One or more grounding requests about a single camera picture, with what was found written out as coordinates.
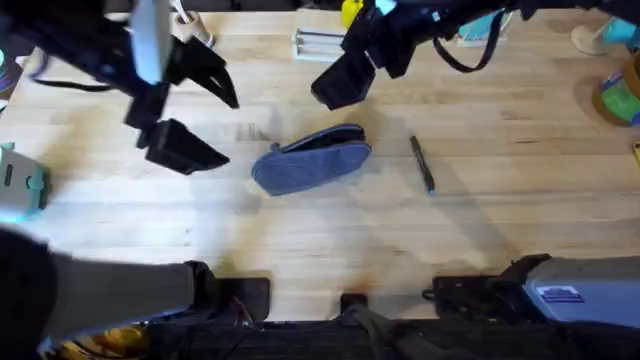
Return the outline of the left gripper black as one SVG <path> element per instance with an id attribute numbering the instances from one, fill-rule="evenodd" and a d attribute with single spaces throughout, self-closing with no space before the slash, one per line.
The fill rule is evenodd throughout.
<path id="1" fill-rule="evenodd" d="M 198 138 L 181 122 L 175 119 L 158 122 L 169 90 L 164 77 L 166 62 L 167 56 L 159 55 L 156 50 L 93 47 L 82 50 L 74 65 L 131 98 L 124 123 L 139 131 L 136 147 L 146 150 L 146 160 L 183 175 L 228 164 L 230 159 L 226 155 Z M 230 108 L 239 108 L 225 60 L 197 38 L 183 42 L 172 37 L 167 79 L 173 85 L 190 79 Z"/>

